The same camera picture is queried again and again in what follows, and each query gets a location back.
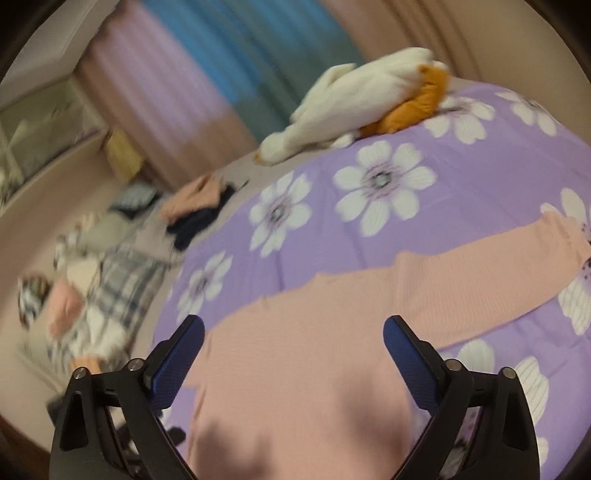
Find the purple bedspread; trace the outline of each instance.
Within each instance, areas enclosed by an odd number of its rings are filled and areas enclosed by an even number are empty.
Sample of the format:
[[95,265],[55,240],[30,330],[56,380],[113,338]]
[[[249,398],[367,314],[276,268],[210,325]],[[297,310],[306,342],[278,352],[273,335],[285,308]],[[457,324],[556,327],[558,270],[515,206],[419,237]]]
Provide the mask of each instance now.
[[[310,161],[242,206],[187,254],[154,342],[188,313],[211,329],[319,271],[390,265],[402,250],[438,254],[531,223],[541,209],[578,218],[591,239],[589,146],[501,87],[471,86],[442,107],[415,127]],[[558,475],[591,424],[589,272],[537,310],[443,352],[470,369],[516,368],[545,480]],[[181,391],[168,423],[187,430],[193,400],[194,392]]]

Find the folded clothes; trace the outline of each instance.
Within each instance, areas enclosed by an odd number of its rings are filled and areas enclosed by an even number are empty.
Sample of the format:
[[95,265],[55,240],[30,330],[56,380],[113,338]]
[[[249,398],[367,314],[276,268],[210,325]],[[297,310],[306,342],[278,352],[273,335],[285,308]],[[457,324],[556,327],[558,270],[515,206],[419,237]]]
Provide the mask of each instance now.
[[229,478],[239,461],[268,480],[390,478],[412,418],[386,318],[450,346],[550,300],[590,256],[577,221],[549,212],[441,255],[320,274],[238,310],[208,332],[186,379],[197,388],[189,465],[200,478]]
[[217,216],[228,202],[228,200],[236,193],[236,187],[231,184],[226,185],[226,189],[219,197],[217,206],[204,207],[194,212],[189,213],[177,219],[172,225],[169,225],[166,231],[176,236],[174,240],[174,247],[176,250],[184,251],[191,244],[191,240],[199,232],[205,230],[213,222],[216,221]]
[[208,173],[187,183],[168,199],[160,210],[160,218],[169,225],[197,210],[216,208],[222,194],[222,181]]

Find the white plush toy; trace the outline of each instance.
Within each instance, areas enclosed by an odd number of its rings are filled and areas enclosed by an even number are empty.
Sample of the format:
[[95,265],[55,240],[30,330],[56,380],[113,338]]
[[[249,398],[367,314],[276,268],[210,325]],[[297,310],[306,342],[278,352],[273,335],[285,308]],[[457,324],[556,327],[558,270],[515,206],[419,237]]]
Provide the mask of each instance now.
[[412,97],[423,84],[418,67],[437,64],[426,48],[405,48],[356,68],[354,63],[331,67],[316,81],[291,116],[283,132],[261,143],[258,160],[280,163],[307,145],[332,142],[347,147],[358,129],[380,120],[387,112]]

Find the blue curtain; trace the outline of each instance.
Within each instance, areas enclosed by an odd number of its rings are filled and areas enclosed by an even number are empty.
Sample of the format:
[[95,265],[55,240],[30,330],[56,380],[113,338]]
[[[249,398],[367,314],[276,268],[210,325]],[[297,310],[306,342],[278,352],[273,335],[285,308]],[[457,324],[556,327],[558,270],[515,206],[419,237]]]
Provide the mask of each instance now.
[[144,0],[254,137],[284,129],[330,66],[364,62],[317,0]]

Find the shelf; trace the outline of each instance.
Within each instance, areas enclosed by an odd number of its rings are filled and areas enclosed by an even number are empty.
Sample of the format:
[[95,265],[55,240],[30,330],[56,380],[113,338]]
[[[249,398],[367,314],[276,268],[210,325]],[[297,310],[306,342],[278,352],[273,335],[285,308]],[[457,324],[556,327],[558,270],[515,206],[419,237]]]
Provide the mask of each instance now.
[[41,89],[0,111],[0,200],[5,200],[8,189],[3,177],[8,179],[11,198],[18,197],[46,167],[69,157],[89,139],[92,145],[98,138],[102,142],[106,132],[105,122],[74,79]]

